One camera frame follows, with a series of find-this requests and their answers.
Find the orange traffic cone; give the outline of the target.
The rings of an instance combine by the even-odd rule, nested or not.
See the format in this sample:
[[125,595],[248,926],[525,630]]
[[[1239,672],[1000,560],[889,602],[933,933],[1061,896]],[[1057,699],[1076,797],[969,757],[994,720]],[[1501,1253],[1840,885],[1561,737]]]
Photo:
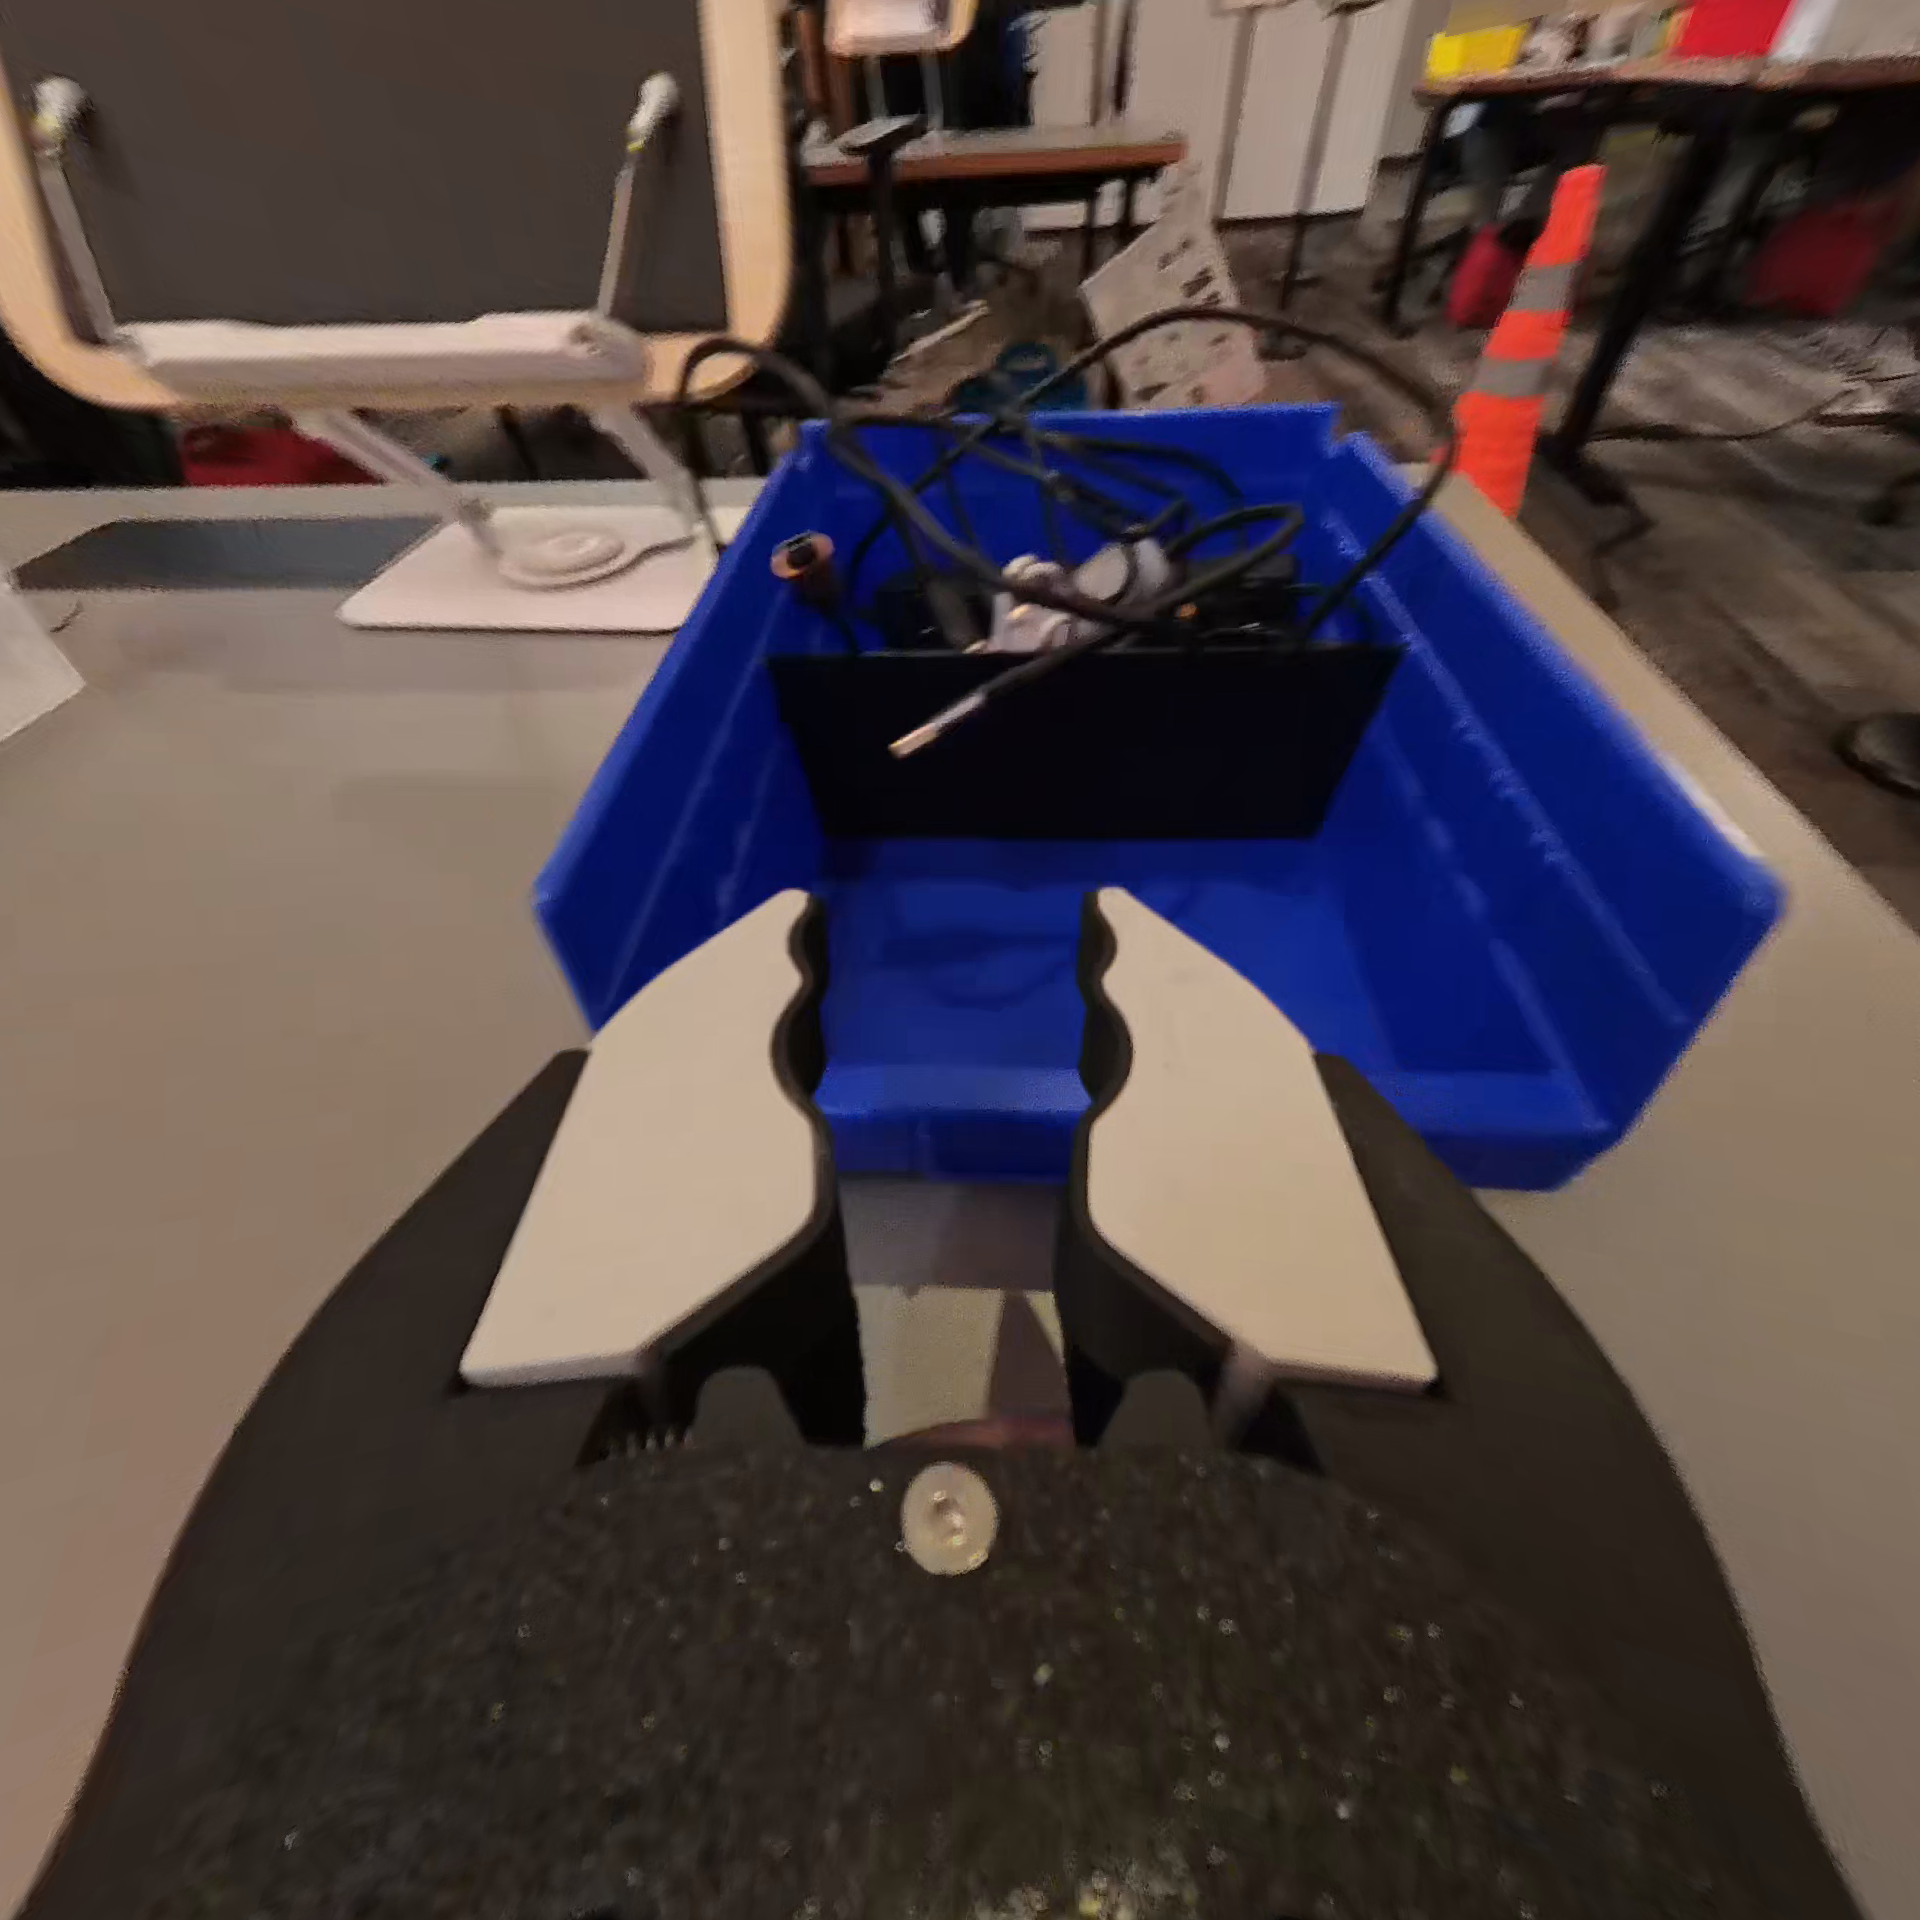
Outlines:
[[1600,163],[1568,170],[1543,221],[1518,221],[1530,228],[1526,266],[1453,405],[1456,474],[1508,520],[1518,517],[1529,485],[1546,378],[1585,270],[1601,184]]

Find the wooden table black legs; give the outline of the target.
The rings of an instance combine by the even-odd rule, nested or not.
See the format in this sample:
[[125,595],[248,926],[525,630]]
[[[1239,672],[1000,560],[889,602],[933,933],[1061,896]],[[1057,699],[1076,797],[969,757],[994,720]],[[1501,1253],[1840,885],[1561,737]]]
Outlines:
[[1762,194],[1791,128],[1814,112],[1833,112],[1838,130],[1879,134],[1885,154],[1900,163],[1887,178],[1908,186],[1916,178],[1918,141],[1918,62],[1916,53],[1829,58],[1775,65],[1762,58],[1646,58],[1617,65],[1561,65],[1506,69],[1487,76],[1423,80],[1414,88],[1423,105],[1423,134],[1414,152],[1407,194],[1394,246],[1375,280],[1378,320],[1410,336],[1401,304],[1417,241],[1440,173],[1446,118],[1463,105],[1504,100],[1549,104],[1578,115],[1588,134],[1615,125],[1648,125],[1680,134],[1685,148],[1646,217],[1625,258],[1612,302],[1597,325],[1590,355],[1572,386],[1553,433],[1543,441],[1549,468],[1576,483],[1588,499],[1600,499],[1600,474],[1588,462],[1597,440],[1597,419],[1638,346],[1644,326],[1673,292],[1685,257],[1685,241],[1724,177],[1737,141],[1764,141],[1764,165],[1756,181]]

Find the grey desk hatch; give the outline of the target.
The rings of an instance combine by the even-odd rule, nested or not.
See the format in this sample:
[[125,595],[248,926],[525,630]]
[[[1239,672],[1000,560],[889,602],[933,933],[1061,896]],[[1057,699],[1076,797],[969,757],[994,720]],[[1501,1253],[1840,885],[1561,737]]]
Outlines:
[[429,520],[113,520],[16,566],[23,592],[348,592]]

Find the white tilting stand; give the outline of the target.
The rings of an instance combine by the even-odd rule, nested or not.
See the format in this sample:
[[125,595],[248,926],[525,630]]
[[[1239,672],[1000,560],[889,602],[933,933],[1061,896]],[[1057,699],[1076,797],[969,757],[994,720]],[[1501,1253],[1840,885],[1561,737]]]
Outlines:
[[[621,133],[607,243],[585,309],[496,310],[462,323],[265,325],[246,320],[118,320],[65,177],[92,100],[70,78],[37,80],[28,144],[55,253],[102,347],[197,405],[277,405],[300,435],[374,480],[429,500],[438,528],[407,546],[340,603],[345,627],[373,633],[636,633],[668,635],[697,609],[721,555],[701,483],[639,410],[685,401],[693,378],[746,352],[725,336],[688,340],[672,369],[668,336],[615,313],[636,251],[639,166],[678,121],[682,91],[650,73]],[[431,466],[354,405],[418,384],[431,401],[554,378],[585,402],[662,504],[626,509],[503,508]]]

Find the blue storage bin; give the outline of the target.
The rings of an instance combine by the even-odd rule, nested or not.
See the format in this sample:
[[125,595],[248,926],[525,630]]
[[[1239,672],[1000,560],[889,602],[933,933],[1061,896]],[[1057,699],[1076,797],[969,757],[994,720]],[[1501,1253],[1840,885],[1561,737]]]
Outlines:
[[[1202,531],[1186,562],[1218,565],[1272,536],[1218,517],[1297,513],[1274,560],[1296,562],[1314,602],[1410,499],[1327,406],[1040,416],[1029,443],[951,464],[934,428],[856,440],[999,565],[1074,565],[1136,525]],[[1104,885],[1359,1068],[1456,1174],[1534,1190],[1630,1129],[1783,912],[1759,856],[1437,513],[1326,628],[1260,643],[1404,650],[1314,836],[828,835],[767,664],[890,654],[860,620],[872,592],[901,571],[957,573],[902,546],[881,509],[804,428],[534,880],[534,916],[593,1029],[762,898],[815,896],[818,1101],[846,1173],[1064,1177],[1086,1108],[1074,963],[1084,901]],[[1209,645],[1098,652],[1141,648]]]

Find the dark background table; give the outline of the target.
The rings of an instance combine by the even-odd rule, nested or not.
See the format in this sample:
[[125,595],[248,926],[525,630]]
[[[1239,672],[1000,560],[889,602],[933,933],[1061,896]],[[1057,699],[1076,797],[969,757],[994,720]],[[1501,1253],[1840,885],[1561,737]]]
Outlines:
[[[824,296],[830,224],[871,216],[861,170],[837,152],[837,138],[840,134],[804,134],[800,144],[798,300]],[[969,298],[980,257],[970,221],[983,208],[1098,202],[1106,186],[1118,186],[1120,224],[1134,232],[1137,186],[1186,156],[1186,134],[1121,118],[1087,128],[934,128],[908,144],[895,161],[901,244],[908,241],[910,217],[934,211],[943,224],[934,284]]]

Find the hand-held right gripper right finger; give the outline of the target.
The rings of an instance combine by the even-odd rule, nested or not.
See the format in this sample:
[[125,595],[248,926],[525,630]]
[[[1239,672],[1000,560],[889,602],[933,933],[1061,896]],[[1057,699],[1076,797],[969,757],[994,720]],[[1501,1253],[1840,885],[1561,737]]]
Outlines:
[[1053,1258],[1074,1420],[1186,1378],[1231,1430],[1289,1386],[1414,1400],[1441,1378],[1320,1056],[1142,898],[1084,901],[1084,1004]]

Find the black stool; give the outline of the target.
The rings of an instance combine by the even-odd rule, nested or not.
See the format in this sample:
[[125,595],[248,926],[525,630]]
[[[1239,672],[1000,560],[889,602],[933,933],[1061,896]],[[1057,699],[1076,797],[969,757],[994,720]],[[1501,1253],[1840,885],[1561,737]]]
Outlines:
[[897,154],[927,130],[924,112],[872,117],[837,138],[837,152],[856,163],[869,193],[872,277],[879,309],[890,318],[901,292]]

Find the white printed sheet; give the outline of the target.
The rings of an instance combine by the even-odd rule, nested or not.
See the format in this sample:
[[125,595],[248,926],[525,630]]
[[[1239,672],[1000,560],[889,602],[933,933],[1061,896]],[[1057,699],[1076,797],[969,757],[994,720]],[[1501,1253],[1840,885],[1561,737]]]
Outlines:
[[[1239,288],[1212,221],[1212,178],[1182,161],[1159,181],[1159,213],[1134,243],[1078,288],[1096,338],[1172,306],[1239,306]],[[1237,323],[1174,320],[1141,331],[1106,358],[1129,412],[1237,410],[1263,401],[1254,333]]]

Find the wood framed black board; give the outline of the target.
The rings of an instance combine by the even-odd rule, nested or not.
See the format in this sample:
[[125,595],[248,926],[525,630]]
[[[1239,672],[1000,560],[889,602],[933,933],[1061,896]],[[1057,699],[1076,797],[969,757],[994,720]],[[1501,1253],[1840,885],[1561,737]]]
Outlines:
[[772,5],[4,5],[4,333],[94,405],[669,401],[796,288]]

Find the red storage bin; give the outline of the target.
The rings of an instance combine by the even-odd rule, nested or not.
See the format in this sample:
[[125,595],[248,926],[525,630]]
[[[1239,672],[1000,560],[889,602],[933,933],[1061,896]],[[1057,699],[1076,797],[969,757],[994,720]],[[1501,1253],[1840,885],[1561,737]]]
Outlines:
[[1743,268],[1741,304],[1790,320],[1834,320],[1858,302],[1903,227],[1892,194],[1805,204],[1768,227]]

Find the red bag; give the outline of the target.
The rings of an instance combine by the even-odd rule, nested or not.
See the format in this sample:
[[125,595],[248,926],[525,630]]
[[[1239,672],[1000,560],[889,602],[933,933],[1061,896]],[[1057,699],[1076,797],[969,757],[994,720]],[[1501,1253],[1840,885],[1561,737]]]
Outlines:
[[1474,228],[1446,282],[1446,323],[1461,331],[1492,330],[1518,288],[1529,246],[1526,224]]

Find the grey desk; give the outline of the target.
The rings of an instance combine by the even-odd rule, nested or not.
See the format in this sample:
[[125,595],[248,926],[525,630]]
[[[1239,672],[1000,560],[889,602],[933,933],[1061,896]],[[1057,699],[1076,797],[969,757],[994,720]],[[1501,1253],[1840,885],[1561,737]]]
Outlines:
[[[1521,531],[1453,528],[1788,885],[1574,1185],[1487,1198],[1630,1384],[1870,1916],[1916,1916],[1916,931]],[[4,745],[4,1916],[173,1538],[345,1270],[578,1037],[529,882],[658,640],[70,592]]]

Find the black bin divider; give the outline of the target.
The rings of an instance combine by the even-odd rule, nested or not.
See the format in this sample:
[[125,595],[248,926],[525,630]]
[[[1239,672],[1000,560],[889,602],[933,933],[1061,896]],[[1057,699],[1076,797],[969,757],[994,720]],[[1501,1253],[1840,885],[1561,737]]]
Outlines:
[[893,744],[980,693],[989,656],[777,656],[767,672],[834,836],[1297,841],[1401,661],[1372,643],[1096,652],[908,757]]

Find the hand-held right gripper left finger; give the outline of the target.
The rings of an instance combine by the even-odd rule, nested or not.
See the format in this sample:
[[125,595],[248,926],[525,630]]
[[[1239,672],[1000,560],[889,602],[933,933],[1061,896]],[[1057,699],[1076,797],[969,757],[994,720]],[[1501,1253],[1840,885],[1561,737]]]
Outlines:
[[800,1438],[865,1441],[824,1077],[824,908],[767,896],[593,1036],[471,1329],[471,1389],[621,1384],[693,1427],[769,1378]]

